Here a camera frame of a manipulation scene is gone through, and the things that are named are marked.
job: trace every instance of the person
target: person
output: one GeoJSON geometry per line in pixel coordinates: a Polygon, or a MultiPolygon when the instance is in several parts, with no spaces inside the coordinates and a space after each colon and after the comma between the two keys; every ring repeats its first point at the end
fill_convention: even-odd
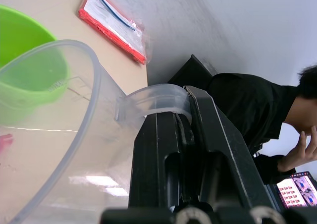
{"type": "Polygon", "coordinates": [[[278,139],[282,123],[299,132],[286,155],[259,155],[255,164],[265,184],[277,183],[295,167],[317,160],[317,65],[300,74],[299,85],[281,86],[248,74],[214,76],[206,91],[241,132],[251,155],[270,139],[278,139]],[[306,136],[311,141],[306,145],[306,136]]]}

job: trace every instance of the green bowl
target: green bowl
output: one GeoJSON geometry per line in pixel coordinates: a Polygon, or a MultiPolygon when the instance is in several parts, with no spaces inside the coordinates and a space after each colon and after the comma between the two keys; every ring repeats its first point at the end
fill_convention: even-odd
{"type": "Polygon", "coordinates": [[[63,54],[32,50],[55,40],[34,19],[0,5],[0,124],[17,122],[65,92],[69,70],[63,54]]]}

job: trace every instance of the transparent plastic jug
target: transparent plastic jug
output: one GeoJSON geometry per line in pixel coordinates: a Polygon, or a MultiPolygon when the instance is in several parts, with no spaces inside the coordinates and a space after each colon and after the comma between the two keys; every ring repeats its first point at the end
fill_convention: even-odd
{"type": "Polygon", "coordinates": [[[127,207],[133,144],[145,116],[185,114],[186,91],[125,96],[84,43],[62,40],[0,70],[0,224],[96,224],[127,207]]]}

